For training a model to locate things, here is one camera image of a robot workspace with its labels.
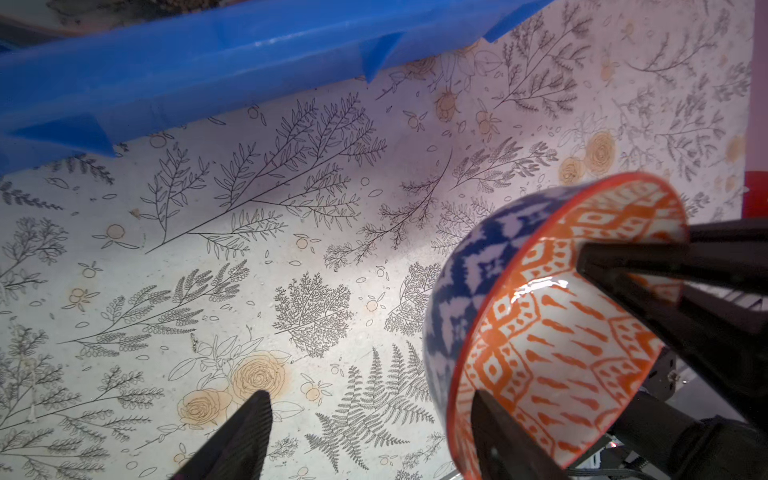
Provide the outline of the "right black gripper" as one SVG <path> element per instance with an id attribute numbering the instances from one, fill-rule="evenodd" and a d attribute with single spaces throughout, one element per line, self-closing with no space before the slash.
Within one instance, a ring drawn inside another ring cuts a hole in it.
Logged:
<path id="1" fill-rule="evenodd" d="M 767 221 L 694 225 L 681 244 L 587 243 L 578 273 L 640 320 L 747 420 L 767 417 L 767 314 L 704 291 L 767 295 Z M 765 479 L 767 436 L 640 392 L 609 433 L 672 479 Z"/>

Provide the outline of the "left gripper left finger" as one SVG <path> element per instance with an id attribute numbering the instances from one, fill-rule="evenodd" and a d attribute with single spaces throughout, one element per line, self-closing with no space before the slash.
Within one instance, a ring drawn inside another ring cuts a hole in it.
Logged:
<path id="1" fill-rule="evenodd" d="M 172 476 L 173 480 L 259 480 L 273 412 L 270 394 L 255 392 Z"/>

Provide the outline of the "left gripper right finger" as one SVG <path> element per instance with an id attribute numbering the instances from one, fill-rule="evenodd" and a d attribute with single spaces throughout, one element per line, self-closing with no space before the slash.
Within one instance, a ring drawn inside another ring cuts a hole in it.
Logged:
<path id="1" fill-rule="evenodd" d="M 563 469 L 487 391 L 474 393 L 471 426 L 481 479 L 567 480 Z"/>

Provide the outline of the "red pattern bowl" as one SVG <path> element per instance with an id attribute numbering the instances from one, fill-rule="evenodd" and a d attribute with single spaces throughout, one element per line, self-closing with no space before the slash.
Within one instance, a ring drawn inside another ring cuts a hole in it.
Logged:
<path id="1" fill-rule="evenodd" d="M 465 478 L 481 475 L 470 424 L 478 391 L 561 467 L 608 431 L 663 344 L 579 274 L 578 255 L 588 243 L 688 239 L 676 191 L 647 173 L 524 196 L 465 236 L 434 284 L 423 324 L 428 387 Z"/>

